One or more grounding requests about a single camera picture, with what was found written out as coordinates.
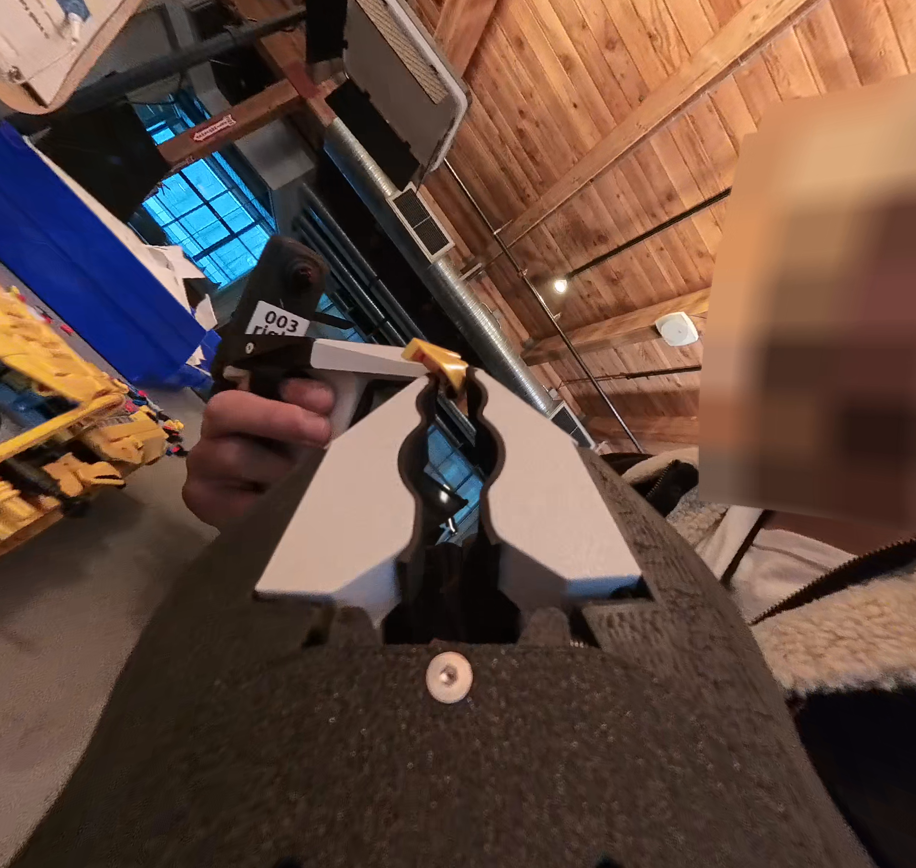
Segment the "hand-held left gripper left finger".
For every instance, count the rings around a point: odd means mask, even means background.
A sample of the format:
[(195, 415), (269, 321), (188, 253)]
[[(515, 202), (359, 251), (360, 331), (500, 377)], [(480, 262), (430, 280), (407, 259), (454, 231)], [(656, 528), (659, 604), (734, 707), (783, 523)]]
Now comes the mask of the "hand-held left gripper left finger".
[(335, 439), (254, 588), (298, 601), (383, 643), (402, 600), (403, 565), (423, 543), (421, 482), (438, 382), (424, 374)]

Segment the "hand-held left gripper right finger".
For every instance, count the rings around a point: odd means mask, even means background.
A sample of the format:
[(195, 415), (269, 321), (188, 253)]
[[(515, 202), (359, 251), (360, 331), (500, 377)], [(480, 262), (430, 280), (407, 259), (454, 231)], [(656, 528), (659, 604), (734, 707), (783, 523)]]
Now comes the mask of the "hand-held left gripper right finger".
[(483, 370), (465, 379), (488, 464), (463, 550), (462, 639), (519, 641), (545, 615), (561, 641), (595, 641), (588, 605), (642, 577), (573, 438)]

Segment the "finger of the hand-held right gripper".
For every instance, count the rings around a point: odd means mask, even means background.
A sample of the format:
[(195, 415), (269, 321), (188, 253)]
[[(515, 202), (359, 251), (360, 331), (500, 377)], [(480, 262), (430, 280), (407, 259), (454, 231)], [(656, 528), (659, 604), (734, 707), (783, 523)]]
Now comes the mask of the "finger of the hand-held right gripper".
[(405, 358), (403, 352), (397, 346), (313, 338), (309, 374), (314, 380), (332, 383), (351, 378), (408, 381), (429, 373), (421, 362)]

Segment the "yellow panel with red pins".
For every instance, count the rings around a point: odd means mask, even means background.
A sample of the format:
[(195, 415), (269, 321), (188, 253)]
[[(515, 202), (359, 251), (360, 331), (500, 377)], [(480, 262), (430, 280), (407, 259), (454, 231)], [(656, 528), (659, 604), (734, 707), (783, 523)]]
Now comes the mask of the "yellow panel with red pins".
[(422, 365), (450, 398), (464, 395), (468, 363), (458, 353), (415, 337), (403, 348), (401, 357)]

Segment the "grey desk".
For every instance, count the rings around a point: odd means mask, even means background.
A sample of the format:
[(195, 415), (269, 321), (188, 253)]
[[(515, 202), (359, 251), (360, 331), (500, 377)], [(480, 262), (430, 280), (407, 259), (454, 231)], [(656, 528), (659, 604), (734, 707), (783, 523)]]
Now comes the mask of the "grey desk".
[(215, 536), (185, 507), (185, 476), (185, 459), (160, 460), (2, 557), (2, 865), (82, 758), (153, 611)]

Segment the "person's right hand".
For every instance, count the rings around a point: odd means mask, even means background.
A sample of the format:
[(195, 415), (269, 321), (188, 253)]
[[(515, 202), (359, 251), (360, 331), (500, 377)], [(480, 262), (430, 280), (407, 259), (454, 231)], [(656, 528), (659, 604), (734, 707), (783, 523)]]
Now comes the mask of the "person's right hand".
[(282, 381), (277, 400), (238, 390), (213, 396), (187, 458), (188, 509), (219, 531), (234, 523), (328, 446), (334, 406), (329, 384), (304, 379)]

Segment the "white vent grille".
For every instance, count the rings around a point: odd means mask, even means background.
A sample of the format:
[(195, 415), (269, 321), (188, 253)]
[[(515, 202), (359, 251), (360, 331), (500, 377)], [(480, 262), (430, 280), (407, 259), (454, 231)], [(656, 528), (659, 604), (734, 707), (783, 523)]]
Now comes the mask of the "white vent grille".
[(565, 401), (558, 401), (549, 415), (556, 427), (562, 429), (576, 445), (584, 450), (595, 450), (596, 442), (590, 436), (582, 421)]
[(417, 187), (407, 185), (386, 202), (428, 262), (435, 263), (450, 255), (454, 240)]

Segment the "paned window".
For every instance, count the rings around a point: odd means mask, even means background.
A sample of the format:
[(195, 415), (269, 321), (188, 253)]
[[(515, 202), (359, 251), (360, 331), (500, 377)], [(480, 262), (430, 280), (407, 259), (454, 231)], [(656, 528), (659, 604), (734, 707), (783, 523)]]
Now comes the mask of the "paned window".
[(266, 187), (221, 153), (169, 175), (127, 223), (146, 244), (180, 247), (218, 288), (252, 271), (277, 232)]

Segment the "brown wooden beam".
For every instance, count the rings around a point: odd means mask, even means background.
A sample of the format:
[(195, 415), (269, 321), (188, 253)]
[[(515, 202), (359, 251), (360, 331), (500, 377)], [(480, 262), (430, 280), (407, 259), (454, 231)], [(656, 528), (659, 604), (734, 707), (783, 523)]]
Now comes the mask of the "brown wooden beam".
[(174, 174), (275, 121), (291, 129), (295, 141), (314, 149), (336, 118), (326, 99), (338, 85), (336, 80), (318, 85), (309, 80), (281, 80), (176, 137), (159, 143), (158, 152)]

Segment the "blue plastic bin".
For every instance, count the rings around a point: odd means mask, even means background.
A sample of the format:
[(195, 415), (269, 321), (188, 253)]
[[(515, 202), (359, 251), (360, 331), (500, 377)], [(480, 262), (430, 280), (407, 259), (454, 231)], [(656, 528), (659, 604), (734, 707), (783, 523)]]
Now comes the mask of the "blue plastic bin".
[(146, 245), (6, 121), (1, 261), (108, 366), (142, 387), (207, 391), (204, 331), (140, 259)]

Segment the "person's white shirt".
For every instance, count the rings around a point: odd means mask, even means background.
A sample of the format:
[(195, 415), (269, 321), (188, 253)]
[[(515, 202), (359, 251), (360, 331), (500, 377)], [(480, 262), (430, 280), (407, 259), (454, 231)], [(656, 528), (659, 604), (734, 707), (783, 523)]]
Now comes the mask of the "person's white shirt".
[(696, 548), (745, 622), (853, 558), (806, 535), (767, 528), (763, 517), (760, 509), (732, 506)]

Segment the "yellow brick car model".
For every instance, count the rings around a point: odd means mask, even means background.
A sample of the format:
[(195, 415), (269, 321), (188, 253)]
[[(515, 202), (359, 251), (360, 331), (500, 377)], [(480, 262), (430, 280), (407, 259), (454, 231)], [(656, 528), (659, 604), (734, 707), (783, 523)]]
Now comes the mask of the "yellow brick car model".
[(125, 410), (129, 385), (79, 355), (16, 287), (1, 293), (1, 554), (165, 457)]

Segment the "person's fleece-lined dark jacket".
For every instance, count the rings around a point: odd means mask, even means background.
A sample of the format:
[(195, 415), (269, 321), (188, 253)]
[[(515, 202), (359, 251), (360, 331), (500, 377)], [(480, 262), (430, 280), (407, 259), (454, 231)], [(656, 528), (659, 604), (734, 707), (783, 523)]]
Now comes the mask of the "person's fleece-lined dark jacket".
[[(701, 499), (698, 453), (691, 446), (655, 456), (605, 457), (695, 552), (727, 509), (741, 506)], [(914, 535), (760, 510), (767, 528), (799, 533), (853, 554), (747, 622), (787, 695), (915, 689)]]

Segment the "person's dark trousers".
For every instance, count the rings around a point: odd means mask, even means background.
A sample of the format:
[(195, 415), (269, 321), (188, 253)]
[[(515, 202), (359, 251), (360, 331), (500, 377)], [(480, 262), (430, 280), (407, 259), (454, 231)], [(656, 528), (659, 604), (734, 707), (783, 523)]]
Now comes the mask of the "person's dark trousers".
[(878, 866), (915, 865), (915, 690), (792, 695), (818, 775)]

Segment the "silver ventilation duct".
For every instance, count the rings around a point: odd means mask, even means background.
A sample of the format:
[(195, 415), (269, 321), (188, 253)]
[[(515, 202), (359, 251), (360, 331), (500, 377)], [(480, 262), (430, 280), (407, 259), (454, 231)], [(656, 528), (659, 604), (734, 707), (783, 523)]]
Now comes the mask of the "silver ventilation duct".
[(433, 299), (464, 335), (484, 369), (527, 404), (551, 417), (556, 402), (521, 360), (489, 310), (455, 269), (448, 252), (429, 257), (391, 204), (394, 184), (340, 118), (324, 133), (325, 153), (372, 213)]

